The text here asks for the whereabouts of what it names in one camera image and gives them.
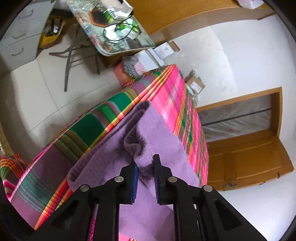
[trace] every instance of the folded blanket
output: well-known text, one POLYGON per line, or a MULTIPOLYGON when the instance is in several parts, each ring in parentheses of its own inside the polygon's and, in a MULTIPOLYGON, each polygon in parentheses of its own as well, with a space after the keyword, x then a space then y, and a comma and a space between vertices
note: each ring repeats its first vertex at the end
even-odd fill
POLYGON ((159 206, 155 198, 154 154, 160 155, 162 165, 170 167, 174 176, 199 185, 181 141, 151 102, 145 101, 70 169, 69 186, 75 191, 83 184, 102 185, 135 161, 140 170, 137 198, 133 205, 120 206, 119 232, 138 241, 175 240, 172 207, 159 206))

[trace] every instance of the drawer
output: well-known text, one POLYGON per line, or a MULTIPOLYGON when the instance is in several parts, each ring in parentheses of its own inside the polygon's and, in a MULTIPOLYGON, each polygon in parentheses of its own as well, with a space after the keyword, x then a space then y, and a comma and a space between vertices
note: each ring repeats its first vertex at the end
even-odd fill
POLYGON ((4 49, 24 38, 42 33, 46 20, 47 17, 14 21, 3 36, 0 42, 0 49, 4 49))
POLYGON ((40 17, 48 17, 52 8, 55 4, 55 1, 42 1, 35 0, 32 1, 27 7, 25 7, 16 17, 16 20, 26 19, 31 20, 40 17))
POLYGON ((40 34, 0 50, 0 78, 36 58, 40 34))

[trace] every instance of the drawer handle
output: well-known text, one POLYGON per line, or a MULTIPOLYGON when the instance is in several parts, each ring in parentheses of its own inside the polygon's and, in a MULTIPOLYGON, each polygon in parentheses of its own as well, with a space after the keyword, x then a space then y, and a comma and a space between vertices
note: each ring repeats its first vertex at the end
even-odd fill
POLYGON ((12 56, 17 56, 19 55, 20 53, 24 52, 24 47, 22 47, 22 50, 18 53, 10 53, 12 56))
POLYGON ((29 17, 29 16, 32 16, 32 14, 33 14, 33 9, 30 10, 30 11, 27 11, 27 13, 28 13, 28 15, 26 15, 26 16, 19 16, 19 18, 22 19, 22 18, 27 18, 27 17, 29 17))
POLYGON ((23 34, 21 34, 21 35, 19 35, 19 36, 12 36, 14 39, 18 39, 18 38, 20 38, 21 36, 24 36, 24 35, 26 35, 26 33, 23 33, 23 34))

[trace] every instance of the white tiled floor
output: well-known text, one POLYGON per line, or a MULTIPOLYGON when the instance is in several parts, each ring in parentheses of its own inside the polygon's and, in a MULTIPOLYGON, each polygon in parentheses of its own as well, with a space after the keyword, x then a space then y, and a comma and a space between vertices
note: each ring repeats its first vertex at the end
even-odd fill
MULTIPOLYGON (((101 74, 97 74, 92 57, 71 66, 68 91, 64 92, 67 58, 48 53, 67 49, 75 27, 69 27, 59 44, 0 79, 0 121, 13 151, 26 162, 80 114, 122 90, 113 69, 99 63, 101 74)), ((72 60, 95 53, 95 48, 77 50, 72 60)))

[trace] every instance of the white wall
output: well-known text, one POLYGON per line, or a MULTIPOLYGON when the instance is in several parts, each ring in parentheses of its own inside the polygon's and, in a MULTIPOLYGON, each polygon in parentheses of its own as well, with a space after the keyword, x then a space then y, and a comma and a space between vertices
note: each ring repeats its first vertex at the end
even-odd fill
MULTIPOLYGON (((239 95, 282 86, 280 140, 296 167, 296 44, 277 16, 212 26, 239 95)), ((296 214, 296 172, 260 186, 221 192, 268 241, 278 241, 296 214)))
MULTIPOLYGON (((198 72, 206 85, 199 106, 282 86, 280 140, 296 167, 296 44, 279 18, 222 23, 175 41, 181 51, 168 62, 185 75, 198 72)), ((296 214, 296 171, 221 194, 268 241, 278 241, 296 214)))

